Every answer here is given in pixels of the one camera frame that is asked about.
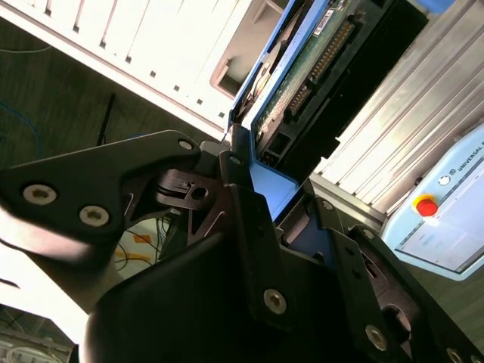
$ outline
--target screw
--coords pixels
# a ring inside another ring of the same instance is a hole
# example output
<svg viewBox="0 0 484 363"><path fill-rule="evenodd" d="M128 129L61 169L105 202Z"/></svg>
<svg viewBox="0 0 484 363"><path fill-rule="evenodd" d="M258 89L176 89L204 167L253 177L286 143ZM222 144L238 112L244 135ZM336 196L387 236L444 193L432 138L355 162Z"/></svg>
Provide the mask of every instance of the screw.
<svg viewBox="0 0 484 363"><path fill-rule="evenodd" d="M100 206L85 206L81 209L79 217L82 223L91 227L102 227L109 222L109 213Z"/></svg>
<svg viewBox="0 0 484 363"><path fill-rule="evenodd" d="M364 229L364 230L363 230L363 234L364 234L364 235L365 235L367 238L369 238L369 239L371 239L371 240L373 240L373 239L375 238L375 236L373 236L373 233L371 233L371 231L369 231L368 229Z"/></svg>
<svg viewBox="0 0 484 363"><path fill-rule="evenodd" d="M323 207L326 208L327 210L333 210L333 204L328 202L327 200L323 200Z"/></svg>
<svg viewBox="0 0 484 363"><path fill-rule="evenodd" d="M229 159L230 159L231 162L233 162L237 165L242 165L242 162L238 158L234 157L233 155L230 156Z"/></svg>
<svg viewBox="0 0 484 363"><path fill-rule="evenodd" d="M181 147L187 150L191 150L194 148L192 144L190 144L188 141L185 141L185 140L178 140L178 143Z"/></svg>
<svg viewBox="0 0 484 363"><path fill-rule="evenodd" d="M27 202L44 206L57 199L57 193L51 187L42 184L29 185L23 189L23 197Z"/></svg>
<svg viewBox="0 0 484 363"><path fill-rule="evenodd" d="M439 178L439 185L445 186L450 182L451 182L451 177L448 175L444 175Z"/></svg>
<svg viewBox="0 0 484 363"><path fill-rule="evenodd" d="M264 291L264 303L269 310L277 315L282 315L286 312L286 299L277 290L267 289L266 291Z"/></svg>
<svg viewBox="0 0 484 363"><path fill-rule="evenodd" d="M447 348L447 354L451 361L453 361L454 363L462 363L462 358L457 353L457 350L453 348Z"/></svg>
<svg viewBox="0 0 484 363"><path fill-rule="evenodd" d="M377 327L367 325L365 328L365 333L375 348L381 350L382 352L386 351L388 346L386 343L386 338Z"/></svg>
<svg viewBox="0 0 484 363"><path fill-rule="evenodd" d="M323 262L324 263L324 255L323 255L322 252L315 253L315 255L313 256L313 258L317 259L319 262Z"/></svg>

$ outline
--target blue cable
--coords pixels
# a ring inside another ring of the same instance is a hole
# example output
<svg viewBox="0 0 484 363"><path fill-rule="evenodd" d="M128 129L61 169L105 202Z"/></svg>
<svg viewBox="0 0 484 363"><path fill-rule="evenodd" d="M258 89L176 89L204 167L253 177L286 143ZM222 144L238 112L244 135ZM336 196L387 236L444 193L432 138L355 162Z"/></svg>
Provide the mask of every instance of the blue cable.
<svg viewBox="0 0 484 363"><path fill-rule="evenodd" d="M30 129L32 130L32 133L33 133L34 137L36 138L36 143L37 143L37 157L39 159L41 159L42 158L42 148L41 148L41 145L40 145L39 134L37 133L37 130L32 125L32 123L24 115L22 115L21 113L17 112L13 108L10 108L6 104L3 104L2 102L0 102L0 108L3 108L4 110L7 110L7 111L11 112L15 116L17 116L19 119L21 119L24 123L26 123L27 126L30 127Z"/></svg>

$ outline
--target label sticker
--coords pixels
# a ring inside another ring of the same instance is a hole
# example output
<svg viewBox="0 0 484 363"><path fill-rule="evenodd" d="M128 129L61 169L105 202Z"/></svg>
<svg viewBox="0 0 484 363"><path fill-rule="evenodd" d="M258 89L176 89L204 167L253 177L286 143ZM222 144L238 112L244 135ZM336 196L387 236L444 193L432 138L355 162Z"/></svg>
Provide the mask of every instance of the label sticker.
<svg viewBox="0 0 484 363"><path fill-rule="evenodd" d="M137 244L151 244L151 236L149 234L133 234L133 239Z"/></svg>
<svg viewBox="0 0 484 363"><path fill-rule="evenodd" d="M323 16L323 18L319 22L319 24L316 27L315 32L313 33L313 35L319 36L321 34L321 32L323 31L323 29L326 27L327 22L330 21L331 17L333 16L333 13L334 13L334 10L331 10L331 9L328 10L328 11L326 11L326 14Z"/></svg>

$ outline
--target universal robots logo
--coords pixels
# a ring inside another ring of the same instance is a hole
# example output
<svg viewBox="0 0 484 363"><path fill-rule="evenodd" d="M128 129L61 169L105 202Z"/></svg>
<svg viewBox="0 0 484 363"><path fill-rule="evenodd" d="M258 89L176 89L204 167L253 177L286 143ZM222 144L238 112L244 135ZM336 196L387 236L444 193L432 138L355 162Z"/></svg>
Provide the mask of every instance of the universal robots logo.
<svg viewBox="0 0 484 363"><path fill-rule="evenodd" d="M472 159L481 152L482 148L484 147L484 141L482 142L481 145L483 146L479 146L478 148L476 148L476 150L474 150L473 153L469 155L469 157L457 168L457 170L451 169L448 173L450 175L454 175L456 172L461 172L462 170L466 169L466 167L469 165Z"/></svg>

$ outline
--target green circuit board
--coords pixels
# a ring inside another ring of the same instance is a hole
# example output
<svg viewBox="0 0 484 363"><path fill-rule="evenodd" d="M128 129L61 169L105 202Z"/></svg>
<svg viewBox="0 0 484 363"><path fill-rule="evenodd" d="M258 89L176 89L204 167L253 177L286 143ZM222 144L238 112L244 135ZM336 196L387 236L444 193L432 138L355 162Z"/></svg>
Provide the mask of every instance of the green circuit board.
<svg viewBox="0 0 484 363"><path fill-rule="evenodd" d="M309 93L304 86L305 80L309 76L318 78L324 74L334 55L354 28L354 25L347 20L351 3L349 1L338 8L328 8L321 17L313 34L269 101L265 111L257 120L255 133L257 144L270 128L278 127L274 125L274 121L278 119L279 115L287 108L297 111L304 102Z"/></svg>

